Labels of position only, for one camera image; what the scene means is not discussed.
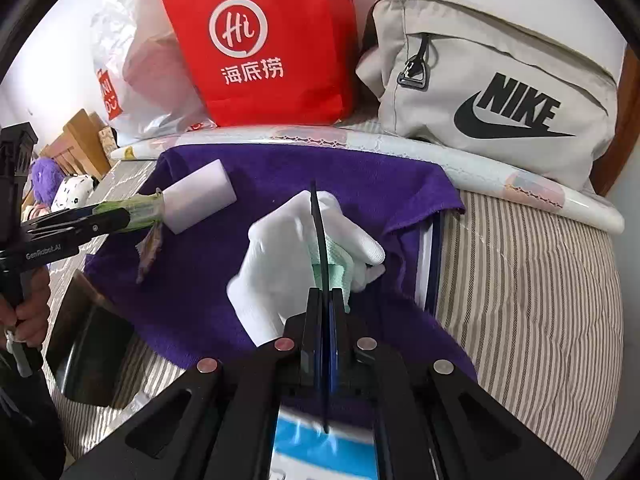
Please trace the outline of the person's left hand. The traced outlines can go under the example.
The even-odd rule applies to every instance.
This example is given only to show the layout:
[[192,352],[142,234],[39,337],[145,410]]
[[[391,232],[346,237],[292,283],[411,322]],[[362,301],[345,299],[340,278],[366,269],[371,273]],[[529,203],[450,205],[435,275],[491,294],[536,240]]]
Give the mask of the person's left hand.
[[1,325],[15,326],[15,338],[30,348],[40,347],[49,327],[51,296],[50,275],[43,266],[35,270],[30,281],[30,295],[16,308],[1,297]]

